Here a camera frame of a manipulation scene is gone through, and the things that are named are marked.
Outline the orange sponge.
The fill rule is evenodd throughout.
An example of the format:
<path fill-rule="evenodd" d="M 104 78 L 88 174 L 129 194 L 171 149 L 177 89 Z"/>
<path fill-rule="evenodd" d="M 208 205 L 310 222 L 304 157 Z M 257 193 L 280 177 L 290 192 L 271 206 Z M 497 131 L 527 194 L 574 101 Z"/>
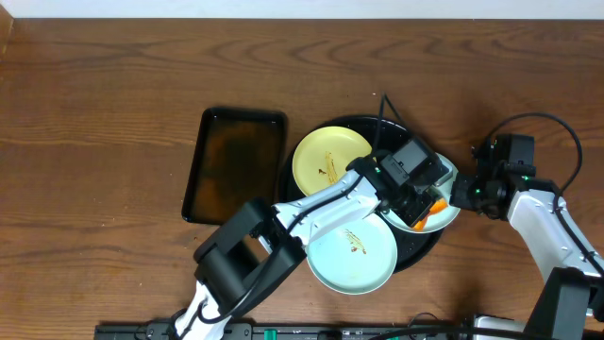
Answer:
<path fill-rule="evenodd" d="M 447 203 L 446 203 L 446 200 L 445 200 L 443 197 L 439 198 L 439 199 L 438 199 L 438 200 L 437 200 L 437 201 L 436 201 L 436 202 L 435 202 L 435 203 L 434 203 L 434 204 L 433 204 L 433 205 L 430 207 L 428 214 L 427 214 L 427 215 L 426 215 L 426 216 L 425 216 L 425 217 L 424 217 L 422 220 L 420 220 L 419 222 L 417 222 L 417 223 L 416 223 L 416 224 L 415 224 L 415 225 L 412 227 L 412 229 L 413 229 L 413 230 L 417 230 L 417 231 L 421 231 L 421 230 L 423 230 L 423 229 L 424 229 L 424 227 L 426 226 L 427 222 L 428 222 L 428 219 L 429 219 L 429 218 L 430 218 L 432 215 L 437 214 L 437 213 L 440 213 L 441 211 L 443 211 L 443 210 L 444 210 L 444 209 L 446 209 L 446 208 L 447 208 Z"/>

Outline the pale green plastic plate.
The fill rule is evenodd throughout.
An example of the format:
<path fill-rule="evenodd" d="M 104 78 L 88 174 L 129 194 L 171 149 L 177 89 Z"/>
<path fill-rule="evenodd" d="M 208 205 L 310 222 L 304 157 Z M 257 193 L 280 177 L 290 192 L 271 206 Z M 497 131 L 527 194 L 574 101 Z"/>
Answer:
<path fill-rule="evenodd" d="M 431 194 L 435 194 L 437 200 L 443 197 L 446 200 L 447 208 L 440 213 L 432 215 L 424 227 L 423 230 L 417 231 L 412 227 L 407 226 L 394 212 L 388 211 L 382 213 L 381 217 L 391 226 L 405 232 L 423 234 L 432 233 L 434 231 L 441 230 L 449 225 L 459 214 L 460 208 L 454 207 L 450 204 L 450 197 L 452 191 L 452 185 L 456 179 L 459 171 L 457 167 L 445 156 L 438 154 L 443 165 L 449 170 L 449 173 L 445 176 L 445 181 L 440 186 L 432 186 L 429 190 Z"/>

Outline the light blue plastic plate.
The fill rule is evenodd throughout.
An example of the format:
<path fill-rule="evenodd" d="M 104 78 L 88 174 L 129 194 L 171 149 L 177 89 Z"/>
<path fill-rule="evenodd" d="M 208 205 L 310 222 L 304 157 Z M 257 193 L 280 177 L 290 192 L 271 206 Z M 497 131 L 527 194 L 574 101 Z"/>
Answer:
<path fill-rule="evenodd" d="M 310 270 L 326 287 L 346 295 L 377 290 L 394 273 L 394 234 L 378 215 L 346 223 L 307 248 Z"/>

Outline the yellow plastic plate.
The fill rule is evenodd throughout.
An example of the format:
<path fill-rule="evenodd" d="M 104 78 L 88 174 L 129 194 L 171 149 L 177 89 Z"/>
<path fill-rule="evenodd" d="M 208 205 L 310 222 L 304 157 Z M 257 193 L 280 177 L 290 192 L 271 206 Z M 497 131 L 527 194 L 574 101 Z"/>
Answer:
<path fill-rule="evenodd" d="M 294 181 L 305 196 L 335 184 L 356 158 L 372 147 L 358 132 L 347 127 L 321 127 L 305 136 L 294 151 Z"/>

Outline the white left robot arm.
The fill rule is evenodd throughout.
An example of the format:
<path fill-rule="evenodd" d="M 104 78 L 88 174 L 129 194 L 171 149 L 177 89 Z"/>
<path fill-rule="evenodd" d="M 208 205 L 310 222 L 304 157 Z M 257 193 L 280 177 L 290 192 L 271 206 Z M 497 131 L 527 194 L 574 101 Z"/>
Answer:
<path fill-rule="evenodd" d="M 342 293 L 376 290 L 398 257 L 381 211 L 417 222 L 433 204 L 432 192 L 454 173 L 440 155 L 366 156 L 316 194 L 273 206 L 245 203 L 195 251 L 196 291 L 174 322 L 174 337 L 221 338 L 230 319 L 263 302 L 303 261 L 323 280 L 335 276 L 333 287 Z"/>

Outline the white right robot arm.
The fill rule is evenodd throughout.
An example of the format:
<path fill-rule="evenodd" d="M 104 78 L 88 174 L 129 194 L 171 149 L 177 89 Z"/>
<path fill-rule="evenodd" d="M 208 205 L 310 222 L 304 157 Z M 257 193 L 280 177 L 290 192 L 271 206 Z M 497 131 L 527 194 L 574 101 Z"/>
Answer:
<path fill-rule="evenodd" d="M 545 281 L 524 332 L 580 339 L 587 312 L 603 315 L 603 261 L 550 180 L 537 179 L 531 156 L 477 159 L 474 175 L 457 174 L 449 204 L 508 222 Z"/>

